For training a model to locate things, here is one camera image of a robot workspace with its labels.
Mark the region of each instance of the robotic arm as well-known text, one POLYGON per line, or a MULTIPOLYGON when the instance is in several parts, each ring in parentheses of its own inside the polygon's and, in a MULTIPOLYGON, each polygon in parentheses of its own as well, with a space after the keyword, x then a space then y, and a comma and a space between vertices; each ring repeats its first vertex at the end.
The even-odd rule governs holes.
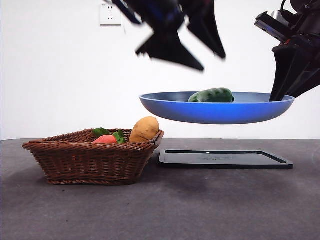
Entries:
MULTIPOLYGON (((112 0, 134 24, 146 22, 153 35, 136 54, 182 64, 200 71, 201 63, 182 45, 178 30, 188 17, 187 28, 214 54, 226 53, 215 19, 214 0, 112 0)), ((290 0, 297 12, 281 9, 256 18, 255 25, 280 41, 274 47, 276 73, 270 101, 285 95, 295 98, 320 85, 320 0, 290 0)))
POLYGON ((256 18, 255 25, 280 41, 274 47, 276 72, 270 101, 284 95, 299 97, 320 85, 320 0, 290 0, 293 14, 284 10, 256 18))

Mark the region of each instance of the plate rim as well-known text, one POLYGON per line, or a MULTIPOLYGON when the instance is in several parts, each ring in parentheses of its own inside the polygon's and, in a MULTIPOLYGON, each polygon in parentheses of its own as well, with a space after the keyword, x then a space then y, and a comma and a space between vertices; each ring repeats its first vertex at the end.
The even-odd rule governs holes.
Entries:
MULTIPOLYGON (((168 91, 168 92, 153 92, 153 93, 145 93, 139 95, 139 99, 146 100, 146 101, 152 101, 152 102, 163 102, 163 103, 177 103, 177 104, 205 104, 205 105, 244 105, 244 104, 278 104, 278 103, 287 103, 287 102, 293 102, 296 98, 290 95, 285 95, 285 97, 289 97, 287 100, 281 100, 281 101, 257 101, 257 102, 189 102, 189 101, 169 101, 169 100, 157 100, 152 98, 144 97, 145 95, 151 95, 151 94, 175 94, 175 93, 197 93, 197 91, 168 91)), ((235 94, 259 94, 259 95, 271 95, 271 93, 266 92, 246 92, 246 91, 234 91, 232 93, 235 94)))

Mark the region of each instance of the black plastic tray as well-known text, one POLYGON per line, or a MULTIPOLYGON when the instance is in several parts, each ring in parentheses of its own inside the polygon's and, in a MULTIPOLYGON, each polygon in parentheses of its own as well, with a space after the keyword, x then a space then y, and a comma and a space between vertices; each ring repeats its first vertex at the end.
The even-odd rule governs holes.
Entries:
POLYGON ((259 150, 162 150, 159 163, 169 168, 293 169, 294 164, 259 150))

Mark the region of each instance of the basket rim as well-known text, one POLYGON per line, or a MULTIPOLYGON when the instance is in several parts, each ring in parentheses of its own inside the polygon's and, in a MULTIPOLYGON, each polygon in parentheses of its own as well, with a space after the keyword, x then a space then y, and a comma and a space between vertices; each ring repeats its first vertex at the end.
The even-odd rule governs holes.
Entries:
MULTIPOLYGON (((87 150, 110 150, 110 149, 118 149, 118 148, 126 148, 126 150, 138 150, 139 148, 149 148, 157 144, 158 140, 161 140, 162 137, 164 136, 164 132, 162 130, 159 130, 156 136, 154 136, 153 139, 146 141, 146 142, 125 142, 125 143, 92 143, 92 142, 85 142, 85 141, 55 141, 55 140, 50 140, 50 139, 55 139, 55 138, 63 138, 67 137, 70 135, 77 135, 79 133, 85 133, 85 132, 91 132, 94 128, 89 128, 85 129, 82 131, 77 131, 77 132, 72 132, 72 133, 67 133, 67 134, 62 134, 62 135, 57 135, 53 137, 46 137, 46 138, 41 138, 41 139, 36 139, 36 140, 31 140, 29 142, 25 142, 22 147, 24 149, 32 149, 34 146, 57 146, 57 147, 65 147, 65 148, 71 148, 76 150, 78 147, 83 149, 83 148, 88 148, 87 150)), ((124 128, 109 128, 107 129, 109 131, 116 132, 117 130, 122 130, 122 131, 132 131, 132 129, 124 129, 124 128)))

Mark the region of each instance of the wicker basket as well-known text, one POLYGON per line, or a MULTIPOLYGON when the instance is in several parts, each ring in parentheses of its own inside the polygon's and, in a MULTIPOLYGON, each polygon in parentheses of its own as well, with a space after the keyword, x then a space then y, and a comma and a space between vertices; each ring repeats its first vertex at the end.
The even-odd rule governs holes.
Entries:
MULTIPOLYGON (((119 129, 109 129, 113 134, 119 129)), ((121 129, 128 140, 132 129, 121 129)), ((141 176, 163 131, 148 142, 92 144, 92 129, 32 140, 22 145, 42 167, 50 184, 129 185, 141 176)))

